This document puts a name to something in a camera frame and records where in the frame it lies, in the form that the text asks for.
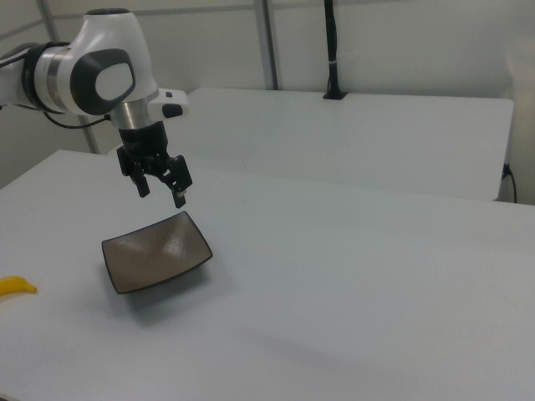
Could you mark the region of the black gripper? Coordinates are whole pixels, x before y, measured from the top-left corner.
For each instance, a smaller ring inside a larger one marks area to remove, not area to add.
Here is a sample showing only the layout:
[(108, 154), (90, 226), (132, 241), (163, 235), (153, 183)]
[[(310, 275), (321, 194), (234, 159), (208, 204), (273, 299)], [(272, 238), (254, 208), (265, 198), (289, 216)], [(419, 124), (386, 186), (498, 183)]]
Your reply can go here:
[(163, 122), (141, 129), (120, 129), (123, 146), (116, 150), (123, 176), (130, 177), (141, 198), (150, 194), (145, 172), (139, 158), (160, 158), (156, 161), (156, 176), (171, 191), (176, 209), (186, 204), (186, 192), (192, 178), (183, 155), (170, 157), (167, 152), (168, 138)]

